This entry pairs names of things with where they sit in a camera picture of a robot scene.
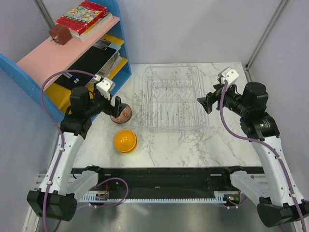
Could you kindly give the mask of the yellow-orange plastic bowl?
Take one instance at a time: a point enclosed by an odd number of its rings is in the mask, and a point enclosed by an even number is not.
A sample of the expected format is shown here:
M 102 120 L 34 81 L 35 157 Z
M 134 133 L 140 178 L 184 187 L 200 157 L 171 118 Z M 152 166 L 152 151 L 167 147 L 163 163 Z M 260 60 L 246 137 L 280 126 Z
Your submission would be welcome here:
M 137 146 L 137 136 L 131 130 L 121 130 L 114 138 L 114 146 L 121 153 L 130 153 Z

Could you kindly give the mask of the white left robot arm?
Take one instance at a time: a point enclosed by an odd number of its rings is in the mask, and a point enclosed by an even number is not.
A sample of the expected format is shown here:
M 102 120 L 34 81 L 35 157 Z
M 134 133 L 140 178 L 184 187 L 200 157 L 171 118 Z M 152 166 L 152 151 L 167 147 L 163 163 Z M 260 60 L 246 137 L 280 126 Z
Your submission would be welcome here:
M 85 168 L 79 177 L 69 182 L 72 167 L 92 125 L 91 119 L 101 112 L 119 117 L 126 105 L 116 96 L 114 104 L 98 89 L 89 91 L 87 87 L 76 87 L 70 94 L 70 105 L 60 123 L 60 144 L 43 181 L 37 190 L 27 195 L 35 214 L 41 218 L 70 221 L 79 200 L 93 187 L 101 190 L 106 178 L 95 168 Z

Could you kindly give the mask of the red patterned ceramic bowl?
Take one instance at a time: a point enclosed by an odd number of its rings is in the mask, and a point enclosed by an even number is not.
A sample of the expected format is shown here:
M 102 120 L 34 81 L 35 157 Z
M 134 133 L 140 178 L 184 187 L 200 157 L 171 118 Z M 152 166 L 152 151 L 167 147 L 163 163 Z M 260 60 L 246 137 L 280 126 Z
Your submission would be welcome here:
M 110 116 L 111 120 L 116 124 L 123 124 L 128 122 L 132 117 L 132 109 L 127 104 L 124 110 L 121 112 L 120 116 L 115 118 L 113 116 Z

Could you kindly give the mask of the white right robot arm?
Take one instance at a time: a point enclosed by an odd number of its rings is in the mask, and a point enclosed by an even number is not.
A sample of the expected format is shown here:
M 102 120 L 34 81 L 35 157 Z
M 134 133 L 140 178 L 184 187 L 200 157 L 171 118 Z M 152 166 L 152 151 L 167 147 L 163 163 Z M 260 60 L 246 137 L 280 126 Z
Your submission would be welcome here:
M 305 218 L 309 215 L 309 202 L 297 188 L 283 154 L 277 124 L 267 112 L 268 93 L 266 86 L 258 82 L 245 85 L 242 94 L 235 84 L 214 85 L 215 91 L 198 98 L 207 114 L 218 103 L 217 109 L 224 128 L 234 137 L 250 142 L 255 149 L 268 188 L 249 177 L 240 167 L 233 167 L 221 178 L 222 187 L 242 191 L 257 208 L 258 215 L 266 227 L 280 226 L 300 221 L 302 230 L 308 231 Z M 223 108 L 240 116 L 240 125 L 245 136 L 235 134 L 226 124 Z

